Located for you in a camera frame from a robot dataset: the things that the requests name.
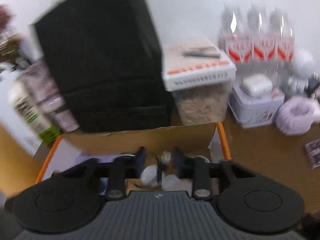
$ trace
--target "gray ribbed panel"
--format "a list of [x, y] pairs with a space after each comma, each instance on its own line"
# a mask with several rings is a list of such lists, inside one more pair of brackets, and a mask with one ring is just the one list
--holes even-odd
[[302, 240], [295, 232], [256, 236], [226, 224], [207, 202], [185, 192], [133, 191], [106, 203], [90, 224], [71, 233], [38, 235], [23, 231], [15, 240]]

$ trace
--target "white figurine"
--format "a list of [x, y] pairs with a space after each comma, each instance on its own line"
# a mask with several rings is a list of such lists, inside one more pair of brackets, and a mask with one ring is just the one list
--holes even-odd
[[283, 86], [287, 98], [303, 95], [308, 88], [308, 79], [315, 71], [313, 56], [306, 50], [297, 50], [293, 56], [293, 65], [287, 82]]

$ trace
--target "white logo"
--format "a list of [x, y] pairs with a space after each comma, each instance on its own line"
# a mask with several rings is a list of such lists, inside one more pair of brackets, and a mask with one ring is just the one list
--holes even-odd
[[161, 197], [163, 197], [163, 195], [161, 193], [159, 193], [159, 194], [155, 195], [155, 197], [156, 198], [161, 198]]

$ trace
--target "red and white label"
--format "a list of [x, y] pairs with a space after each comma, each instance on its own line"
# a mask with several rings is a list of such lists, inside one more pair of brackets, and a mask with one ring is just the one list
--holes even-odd
[[252, 58], [258, 60], [273, 60], [275, 58], [275, 38], [271, 35], [258, 35], [253, 38]]
[[251, 60], [251, 41], [249, 36], [225, 36], [226, 53], [233, 62], [248, 62]]
[[294, 37], [279, 37], [277, 39], [276, 59], [282, 61], [291, 61], [294, 51]]

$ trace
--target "table surface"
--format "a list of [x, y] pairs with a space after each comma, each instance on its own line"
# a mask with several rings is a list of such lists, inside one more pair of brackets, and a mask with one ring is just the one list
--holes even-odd
[[304, 145], [320, 138], [320, 125], [314, 124], [301, 136], [286, 136], [275, 125], [241, 128], [228, 113], [223, 126], [231, 157], [302, 195], [306, 212], [320, 211], [320, 168], [312, 169]]

